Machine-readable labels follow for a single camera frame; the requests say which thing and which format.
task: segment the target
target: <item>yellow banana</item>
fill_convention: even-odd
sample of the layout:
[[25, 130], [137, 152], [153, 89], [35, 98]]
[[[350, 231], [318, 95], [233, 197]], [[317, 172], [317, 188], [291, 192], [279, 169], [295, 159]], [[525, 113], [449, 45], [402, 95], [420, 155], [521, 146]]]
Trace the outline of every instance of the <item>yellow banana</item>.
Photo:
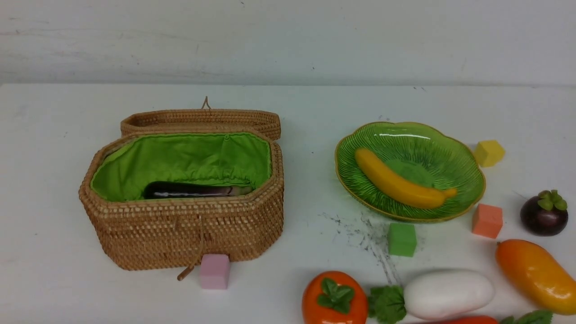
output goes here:
[[442, 206], [446, 199], [456, 196], [458, 190], [438, 190], [420, 186], [404, 179], [390, 169], [371, 150], [359, 148], [355, 152], [356, 163], [366, 177], [384, 194], [405, 205], [434, 209]]

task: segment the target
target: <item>white table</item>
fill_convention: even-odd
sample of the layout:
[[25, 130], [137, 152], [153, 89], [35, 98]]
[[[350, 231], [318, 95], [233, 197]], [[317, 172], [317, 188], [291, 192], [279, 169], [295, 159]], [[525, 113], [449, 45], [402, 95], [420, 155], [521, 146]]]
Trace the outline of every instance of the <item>white table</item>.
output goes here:
[[[199, 108], [205, 95], [213, 108], [278, 113], [285, 157], [284, 233], [259, 259], [232, 264], [230, 287], [218, 292], [200, 289], [198, 270], [180, 282], [182, 269], [117, 267], [77, 197], [94, 153], [120, 136], [123, 118]], [[469, 144], [497, 139], [507, 155], [484, 170], [482, 202], [504, 209], [499, 239], [536, 242], [576, 276], [575, 219], [552, 238], [528, 234], [518, 219], [520, 196], [540, 190], [555, 187], [576, 204], [575, 107], [576, 89], [553, 88], [2, 85], [0, 321], [295, 324], [304, 287], [324, 270], [343, 270], [369, 287], [449, 267], [481, 271], [497, 286], [477, 314], [519, 316], [533, 306], [499, 273], [495, 241], [471, 234], [471, 214], [417, 225], [413, 258], [385, 255], [390, 220], [340, 185], [335, 145], [375, 120], [427, 123]]]

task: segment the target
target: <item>toy vegetable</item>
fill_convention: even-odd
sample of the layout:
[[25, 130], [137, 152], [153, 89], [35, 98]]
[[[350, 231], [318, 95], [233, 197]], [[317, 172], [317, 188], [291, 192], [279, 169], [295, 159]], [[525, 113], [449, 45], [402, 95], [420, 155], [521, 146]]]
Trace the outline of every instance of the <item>toy vegetable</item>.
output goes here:
[[474, 311], [494, 298], [492, 282], [471, 270], [443, 270], [424, 274], [406, 285], [372, 288], [370, 317], [395, 324], [406, 314], [438, 321]]
[[552, 322], [552, 312], [538, 310], [530, 312], [516, 321], [510, 316], [503, 319], [500, 323], [490, 316], [472, 316], [449, 321], [436, 322], [434, 324], [550, 324]]
[[474, 316], [449, 321], [436, 322], [433, 324], [498, 324], [498, 321], [490, 316]]

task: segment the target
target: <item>leaf-shaped plate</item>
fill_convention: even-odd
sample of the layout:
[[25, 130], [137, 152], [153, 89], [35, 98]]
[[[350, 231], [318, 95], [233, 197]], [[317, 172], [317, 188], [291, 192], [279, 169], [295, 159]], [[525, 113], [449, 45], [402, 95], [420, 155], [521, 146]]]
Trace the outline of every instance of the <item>leaf-shaped plate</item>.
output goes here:
[[[421, 186], [457, 188], [435, 209], [401, 204], [382, 193], [356, 163], [358, 148], [372, 150], [387, 166]], [[336, 174], [344, 188], [376, 212], [402, 221], [440, 222], [465, 214], [484, 195], [486, 178], [469, 147], [424, 124], [374, 122], [344, 137], [335, 152]]]

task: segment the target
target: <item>fake fruit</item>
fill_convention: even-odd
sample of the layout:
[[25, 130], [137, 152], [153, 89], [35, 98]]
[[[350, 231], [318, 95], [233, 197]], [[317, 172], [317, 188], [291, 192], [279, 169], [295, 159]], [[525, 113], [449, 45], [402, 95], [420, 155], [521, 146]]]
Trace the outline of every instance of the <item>fake fruit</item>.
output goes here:
[[518, 291], [538, 306], [561, 315], [576, 315], [576, 281], [550, 253], [529, 241], [498, 244], [496, 261]]
[[302, 316], [305, 324], [365, 324], [368, 299], [348, 274], [320, 273], [304, 290]]
[[380, 191], [405, 205], [434, 209], [458, 193], [456, 188], [442, 191], [410, 182], [395, 173], [374, 152], [366, 148], [357, 149], [355, 158], [360, 170]]
[[568, 224], [568, 204], [557, 190], [542, 191], [524, 203], [520, 219], [524, 227], [535, 235], [554, 236]]

